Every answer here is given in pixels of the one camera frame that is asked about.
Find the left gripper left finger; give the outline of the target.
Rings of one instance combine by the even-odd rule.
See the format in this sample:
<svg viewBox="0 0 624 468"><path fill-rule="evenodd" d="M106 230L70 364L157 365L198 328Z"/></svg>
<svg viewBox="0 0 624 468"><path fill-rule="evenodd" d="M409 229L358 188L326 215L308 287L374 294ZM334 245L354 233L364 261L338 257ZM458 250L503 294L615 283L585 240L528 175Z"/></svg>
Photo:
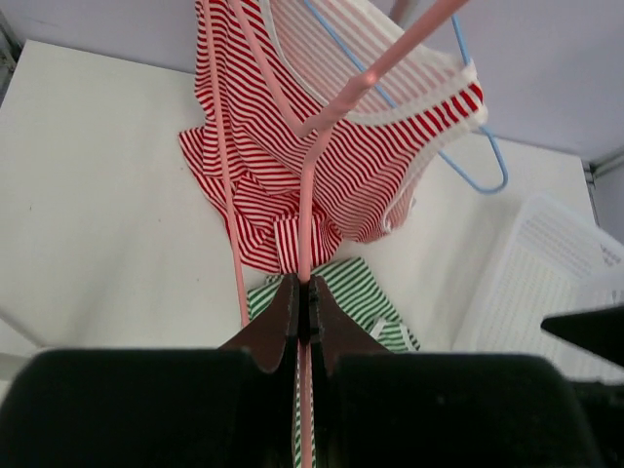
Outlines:
<svg viewBox="0 0 624 468"><path fill-rule="evenodd" d="M286 275L268 307L228 341L219 351L243 351L259 369L274 373L280 366L287 345L297 342L299 314L299 280Z"/></svg>

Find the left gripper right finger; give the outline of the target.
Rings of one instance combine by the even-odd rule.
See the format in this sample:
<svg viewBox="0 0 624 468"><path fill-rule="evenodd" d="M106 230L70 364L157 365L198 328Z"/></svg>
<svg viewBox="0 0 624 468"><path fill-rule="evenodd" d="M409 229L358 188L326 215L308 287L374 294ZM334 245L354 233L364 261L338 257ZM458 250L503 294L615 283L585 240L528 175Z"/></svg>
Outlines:
<svg viewBox="0 0 624 468"><path fill-rule="evenodd" d="M311 371L313 375L333 375L344 356L389 354L337 304L327 283L313 275L309 283Z"/></svg>

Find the green striped tank top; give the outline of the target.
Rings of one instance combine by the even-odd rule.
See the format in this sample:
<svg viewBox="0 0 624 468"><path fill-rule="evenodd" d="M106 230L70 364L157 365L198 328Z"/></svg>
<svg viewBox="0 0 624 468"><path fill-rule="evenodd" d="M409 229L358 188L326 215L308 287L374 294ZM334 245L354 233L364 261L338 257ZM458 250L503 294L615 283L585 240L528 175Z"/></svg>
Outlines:
<svg viewBox="0 0 624 468"><path fill-rule="evenodd" d="M363 258L353 257L326 263L316 267L312 273L323 278L342 311L386 349L394 353L419 350L417 338L403 322L396 307L376 282ZM283 276L280 275L268 276L262 286L247 292L250 320L254 320L268 308L282 279ZM302 467L299 364L297 352L292 467Z"/></svg>

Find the pink wire hanger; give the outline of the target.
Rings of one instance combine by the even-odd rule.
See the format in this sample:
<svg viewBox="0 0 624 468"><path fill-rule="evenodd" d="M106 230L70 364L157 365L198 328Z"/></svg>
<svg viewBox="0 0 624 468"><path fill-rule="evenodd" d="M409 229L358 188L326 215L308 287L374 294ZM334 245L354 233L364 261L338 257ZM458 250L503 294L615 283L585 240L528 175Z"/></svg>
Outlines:
<svg viewBox="0 0 624 468"><path fill-rule="evenodd" d="M322 111L305 122L300 122L293 114L286 97L282 93L281 85L274 76L273 71L265 59L261 46L256 41L253 28L248 24L247 16L238 1L231 3L232 9L238 19L247 41L255 56L256 62L262 72L267 87L269 88L276 104L284 114L285 120L292 127L292 131L299 137L306 137L312 132L317 132L317 138L306 154L300 182L299 194L299 227L298 227L298 280L299 291L306 293L311 277L311 222L312 222L312 194L316 163L325 151L331 140L334 125L352 110L359 100L374 86L379 79L397 65L413 48L429 37L438 27L455 14L465 5L463 0L437 1L430 7L404 34L378 58L369 68L351 78L344 88ZM210 61L212 88L214 92L214 117L217 130L219 155L221 158L221 170L223 175L224 193L227 207L227 226L231 235L231 251L234 260L237 291L239 294L239 306L242 328L250 323L247 309L247 297L244 287L242 263L240 258L239 237L236 226L236 216L231 193L229 163L225 143L223 127L220 87L217 79L216 61ZM309 317L298 316L297 352L299 359L300 391L299 398L301 408L301 462L303 467L313 465L313 436L314 425L312 421L311 398L312 398L312 371L310 356Z"/></svg>

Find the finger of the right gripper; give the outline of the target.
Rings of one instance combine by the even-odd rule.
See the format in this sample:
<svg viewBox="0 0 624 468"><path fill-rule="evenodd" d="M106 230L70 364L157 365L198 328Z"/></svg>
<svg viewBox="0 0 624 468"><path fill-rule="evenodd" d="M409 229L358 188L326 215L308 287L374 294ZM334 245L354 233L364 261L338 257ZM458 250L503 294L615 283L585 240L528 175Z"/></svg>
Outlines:
<svg viewBox="0 0 624 468"><path fill-rule="evenodd" d="M623 306L551 315L540 328L568 343L623 366Z"/></svg>

